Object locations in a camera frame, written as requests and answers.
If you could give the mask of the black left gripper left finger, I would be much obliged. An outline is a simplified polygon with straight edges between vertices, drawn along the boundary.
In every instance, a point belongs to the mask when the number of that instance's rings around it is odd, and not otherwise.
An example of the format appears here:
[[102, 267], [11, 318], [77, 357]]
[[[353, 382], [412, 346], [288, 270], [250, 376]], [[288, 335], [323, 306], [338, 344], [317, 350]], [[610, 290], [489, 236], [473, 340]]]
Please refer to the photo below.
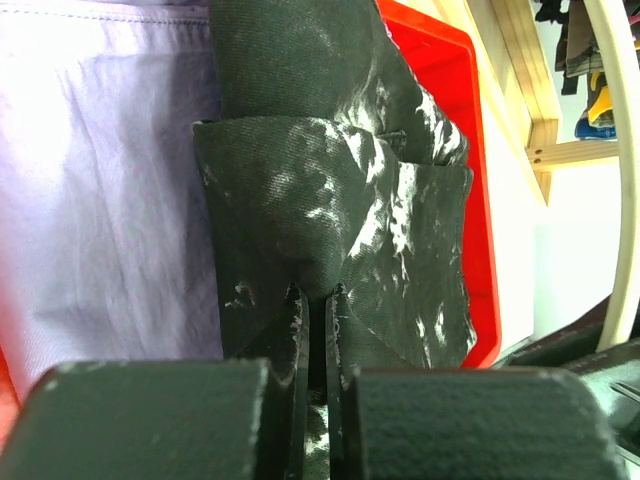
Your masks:
[[1, 456], [5, 479], [299, 479], [306, 297], [222, 362], [65, 363], [34, 386]]

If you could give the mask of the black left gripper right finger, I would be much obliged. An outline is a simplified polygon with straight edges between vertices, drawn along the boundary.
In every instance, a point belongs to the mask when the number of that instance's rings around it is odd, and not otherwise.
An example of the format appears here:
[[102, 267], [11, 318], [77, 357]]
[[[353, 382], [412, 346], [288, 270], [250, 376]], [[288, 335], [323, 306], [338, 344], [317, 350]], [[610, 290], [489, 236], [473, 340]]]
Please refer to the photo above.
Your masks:
[[353, 313], [325, 314], [334, 479], [621, 479], [595, 396], [559, 369], [404, 366]]

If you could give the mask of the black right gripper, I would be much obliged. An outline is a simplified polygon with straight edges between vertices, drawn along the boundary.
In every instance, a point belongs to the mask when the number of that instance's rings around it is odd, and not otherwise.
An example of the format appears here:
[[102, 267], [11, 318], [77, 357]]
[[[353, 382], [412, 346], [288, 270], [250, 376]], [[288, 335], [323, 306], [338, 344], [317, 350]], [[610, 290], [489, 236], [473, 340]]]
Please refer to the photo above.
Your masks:
[[598, 352], [609, 300], [600, 301], [575, 322], [507, 355], [495, 366], [568, 370], [583, 381], [612, 426], [625, 460], [639, 463], [639, 321], [630, 339]]

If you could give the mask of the cream hanger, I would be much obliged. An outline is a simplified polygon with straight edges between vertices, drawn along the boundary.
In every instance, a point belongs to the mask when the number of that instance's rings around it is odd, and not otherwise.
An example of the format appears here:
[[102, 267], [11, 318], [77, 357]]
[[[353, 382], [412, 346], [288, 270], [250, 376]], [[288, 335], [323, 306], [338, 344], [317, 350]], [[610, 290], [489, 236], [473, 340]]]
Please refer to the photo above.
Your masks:
[[630, 339], [639, 305], [639, 66], [621, 1], [584, 2], [601, 51], [617, 128], [621, 221], [613, 290], [596, 350]]

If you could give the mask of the purple trousers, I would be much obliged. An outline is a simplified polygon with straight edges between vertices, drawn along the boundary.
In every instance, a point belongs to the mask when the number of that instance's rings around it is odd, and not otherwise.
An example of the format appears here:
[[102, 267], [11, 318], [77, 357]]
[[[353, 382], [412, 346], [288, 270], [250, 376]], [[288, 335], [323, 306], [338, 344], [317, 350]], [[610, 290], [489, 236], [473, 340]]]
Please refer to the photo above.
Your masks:
[[1, 5], [1, 348], [19, 397], [85, 360], [221, 358], [192, 126], [202, 1]]

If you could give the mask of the black floral garment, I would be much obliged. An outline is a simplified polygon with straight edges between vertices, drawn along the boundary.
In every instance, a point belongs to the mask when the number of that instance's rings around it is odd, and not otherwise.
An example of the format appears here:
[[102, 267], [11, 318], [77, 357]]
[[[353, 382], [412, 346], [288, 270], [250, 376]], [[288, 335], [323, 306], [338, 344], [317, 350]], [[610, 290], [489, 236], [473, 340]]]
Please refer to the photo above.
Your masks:
[[325, 314], [337, 287], [404, 366], [458, 367], [476, 343], [462, 268], [469, 143], [373, 1], [213, 1], [209, 15], [222, 114], [193, 132], [223, 352], [238, 357], [300, 289], [300, 479], [326, 479]]

